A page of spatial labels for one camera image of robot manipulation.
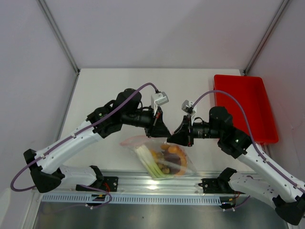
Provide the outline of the white green leek toy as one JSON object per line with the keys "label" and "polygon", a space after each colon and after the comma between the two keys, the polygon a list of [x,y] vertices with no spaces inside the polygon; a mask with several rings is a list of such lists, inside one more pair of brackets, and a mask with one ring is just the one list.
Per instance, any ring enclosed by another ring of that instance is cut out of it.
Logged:
{"label": "white green leek toy", "polygon": [[145,146],[141,145],[134,149],[138,159],[141,161],[142,165],[146,168],[147,172],[153,179],[168,179],[173,178],[173,175],[165,174],[158,167],[157,162],[155,162],[151,151]]}

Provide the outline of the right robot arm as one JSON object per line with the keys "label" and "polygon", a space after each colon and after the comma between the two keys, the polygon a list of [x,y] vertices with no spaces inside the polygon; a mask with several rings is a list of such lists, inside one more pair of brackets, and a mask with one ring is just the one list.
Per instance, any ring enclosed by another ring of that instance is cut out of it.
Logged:
{"label": "right robot arm", "polygon": [[247,178],[235,169],[226,168],[218,179],[222,192],[240,191],[272,207],[285,222],[297,226],[305,215],[305,183],[270,158],[252,138],[233,126],[233,117],[224,107],[209,111],[209,121],[196,123],[185,115],[168,143],[191,147],[195,139],[218,139],[218,147],[239,160],[264,183]]}

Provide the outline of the clear zip top bag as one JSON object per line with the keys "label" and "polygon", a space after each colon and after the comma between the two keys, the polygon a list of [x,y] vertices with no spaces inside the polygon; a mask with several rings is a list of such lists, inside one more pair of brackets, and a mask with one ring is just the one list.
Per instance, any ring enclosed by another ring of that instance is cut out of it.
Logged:
{"label": "clear zip top bag", "polygon": [[120,146],[132,151],[153,179],[186,177],[196,173],[184,147],[167,143],[165,138],[138,135],[122,141]]}

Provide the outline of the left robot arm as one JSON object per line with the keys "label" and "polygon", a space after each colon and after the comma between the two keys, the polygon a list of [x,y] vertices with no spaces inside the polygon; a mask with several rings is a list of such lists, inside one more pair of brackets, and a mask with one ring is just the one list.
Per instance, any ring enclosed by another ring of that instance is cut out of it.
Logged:
{"label": "left robot arm", "polygon": [[106,190],[103,174],[97,166],[77,168],[64,162],[87,146],[105,139],[121,130],[123,125],[141,127],[147,137],[170,137],[163,122],[161,105],[169,101],[166,93],[156,91],[151,95],[151,105],[142,107],[140,92],[128,88],[102,107],[96,108],[68,137],[39,151],[24,152],[30,175],[40,193],[58,187],[73,187],[77,191]]}

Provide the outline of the papaya slice toy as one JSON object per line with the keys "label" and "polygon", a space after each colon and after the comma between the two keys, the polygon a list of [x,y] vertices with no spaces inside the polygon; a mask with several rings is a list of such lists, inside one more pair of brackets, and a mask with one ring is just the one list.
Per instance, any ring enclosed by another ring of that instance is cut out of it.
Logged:
{"label": "papaya slice toy", "polygon": [[181,170],[181,159],[177,154],[164,153],[162,164],[165,171],[171,175],[175,175]]}

